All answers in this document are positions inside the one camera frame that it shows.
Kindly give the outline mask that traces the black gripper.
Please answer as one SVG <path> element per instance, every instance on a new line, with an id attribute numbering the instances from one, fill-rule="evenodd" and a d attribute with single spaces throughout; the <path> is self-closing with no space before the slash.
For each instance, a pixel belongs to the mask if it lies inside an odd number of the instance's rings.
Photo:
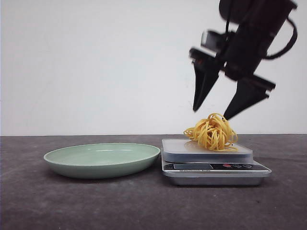
<path id="1" fill-rule="evenodd" d="M 196 48 L 189 55 L 195 71 L 195 93 L 193 111 L 201 107 L 207 95 L 218 79 L 219 71 L 237 82 L 236 93 L 227 107 L 224 117 L 231 119 L 243 110 L 268 98 L 266 91 L 275 88 L 275 84 L 254 72 L 263 59 L 276 36 L 274 26 L 265 23 L 242 23 L 235 36 L 221 52 L 213 57 Z"/>

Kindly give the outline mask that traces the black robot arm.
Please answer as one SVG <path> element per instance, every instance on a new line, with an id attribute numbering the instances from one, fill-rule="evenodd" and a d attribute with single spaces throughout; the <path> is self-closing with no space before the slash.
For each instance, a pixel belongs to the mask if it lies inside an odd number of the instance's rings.
<path id="1" fill-rule="evenodd" d="M 230 119 L 243 110 L 266 99 L 275 83 L 254 74 L 262 60 L 279 58 L 295 44 L 297 27 L 289 18 L 297 4 L 291 0 L 222 0 L 220 16 L 226 20 L 225 32 L 208 30 L 202 34 L 201 46 L 216 53 L 213 57 L 196 48 L 189 56 L 195 70 L 193 111 L 197 111 L 223 71 L 237 82 L 236 93 L 224 112 Z M 289 22 L 293 34 L 279 52 L 267 51 L 284 22 Z"/>

